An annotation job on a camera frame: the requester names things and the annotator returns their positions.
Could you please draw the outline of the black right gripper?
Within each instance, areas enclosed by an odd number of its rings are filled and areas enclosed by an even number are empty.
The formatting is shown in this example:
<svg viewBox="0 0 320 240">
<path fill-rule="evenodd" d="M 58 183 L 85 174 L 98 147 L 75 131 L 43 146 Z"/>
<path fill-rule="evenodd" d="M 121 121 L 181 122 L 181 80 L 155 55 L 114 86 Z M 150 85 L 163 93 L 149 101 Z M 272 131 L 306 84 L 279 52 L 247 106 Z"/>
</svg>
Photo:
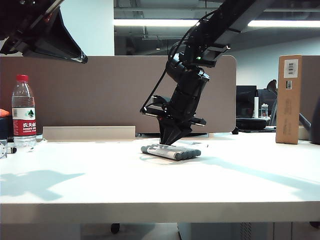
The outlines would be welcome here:
<svg viewBox="0 0 320 240">
<path fill-rule="evenodd" d="M 169 106 L 144 106 L 143 114 L 155 117 L 160 130 L 160 144 L 172 145 L 192 132 L 191 125 L 204 127 L 207 122 L 195 116 L 182 117 Z"/>
</svg>

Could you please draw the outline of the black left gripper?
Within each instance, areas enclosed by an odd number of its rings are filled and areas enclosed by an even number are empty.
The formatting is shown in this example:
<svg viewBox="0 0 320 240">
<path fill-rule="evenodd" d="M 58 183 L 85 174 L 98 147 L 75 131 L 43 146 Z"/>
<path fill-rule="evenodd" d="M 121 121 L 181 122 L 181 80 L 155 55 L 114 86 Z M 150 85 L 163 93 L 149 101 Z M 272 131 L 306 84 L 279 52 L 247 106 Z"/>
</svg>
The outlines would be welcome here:
<svg viewBox="0 0 320 240">
<path fill-rule="evenodd" d="M 22 47 L 30 58 L 60 59 L 87 63 L 88 57 L 64 25 L 62 0 L 2 0 L 0 2 L 1 54 L 15 54 L 21 42 L 32 38 L 32 46 Z"/>
</svg>

